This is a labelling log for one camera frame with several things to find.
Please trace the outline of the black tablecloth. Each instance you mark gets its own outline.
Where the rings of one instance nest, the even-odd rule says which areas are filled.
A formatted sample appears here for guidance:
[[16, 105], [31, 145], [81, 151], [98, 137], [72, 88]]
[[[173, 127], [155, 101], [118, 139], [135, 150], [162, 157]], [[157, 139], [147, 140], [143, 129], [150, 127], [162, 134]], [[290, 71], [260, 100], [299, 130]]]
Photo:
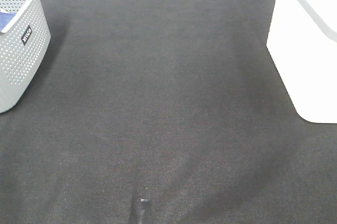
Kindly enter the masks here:
[[336, 223], [336, 125], [295, 111], [275, 0], [41, 0], [1, 115], [1, 223]]

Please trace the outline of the black tape strip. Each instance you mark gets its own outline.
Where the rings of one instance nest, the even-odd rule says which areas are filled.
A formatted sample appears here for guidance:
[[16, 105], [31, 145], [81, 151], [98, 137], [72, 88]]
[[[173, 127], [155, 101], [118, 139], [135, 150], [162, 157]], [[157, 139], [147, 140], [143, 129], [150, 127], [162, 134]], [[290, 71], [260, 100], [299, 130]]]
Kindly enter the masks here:
[[138, 224], [149, 224], [150, 215], [151, 215], [151, 200], [141, 199]]

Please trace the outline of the grey perforated plastic basket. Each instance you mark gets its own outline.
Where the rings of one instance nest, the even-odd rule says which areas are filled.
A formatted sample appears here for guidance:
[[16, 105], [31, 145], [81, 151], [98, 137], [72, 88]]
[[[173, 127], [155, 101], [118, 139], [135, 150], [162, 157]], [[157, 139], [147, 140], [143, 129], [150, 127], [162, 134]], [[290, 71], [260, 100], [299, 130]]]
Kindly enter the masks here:
[[15, 23], [1, 33], [1, 112], [14, 107], [39, 68], [51, 34], [41, 0], [1, 0]]

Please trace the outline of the blue cloth in basket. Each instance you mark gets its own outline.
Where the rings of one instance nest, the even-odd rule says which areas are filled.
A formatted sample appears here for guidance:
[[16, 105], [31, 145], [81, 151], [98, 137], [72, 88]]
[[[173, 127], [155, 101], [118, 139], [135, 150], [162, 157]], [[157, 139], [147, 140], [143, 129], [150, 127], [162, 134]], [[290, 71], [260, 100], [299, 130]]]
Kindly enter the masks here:
[[6, 33], [15, 23], [15, 13], [1, 8], [1, 33]]

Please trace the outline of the white plastic bin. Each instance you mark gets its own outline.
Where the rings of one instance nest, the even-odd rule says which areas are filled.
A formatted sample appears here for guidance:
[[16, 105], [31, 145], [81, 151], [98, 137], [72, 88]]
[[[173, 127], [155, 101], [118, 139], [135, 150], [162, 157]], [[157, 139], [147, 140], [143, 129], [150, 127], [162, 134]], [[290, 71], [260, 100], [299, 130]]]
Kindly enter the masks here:
[[266, 46], [296, 112], [336, 123], [336, 0], [275, 0]]

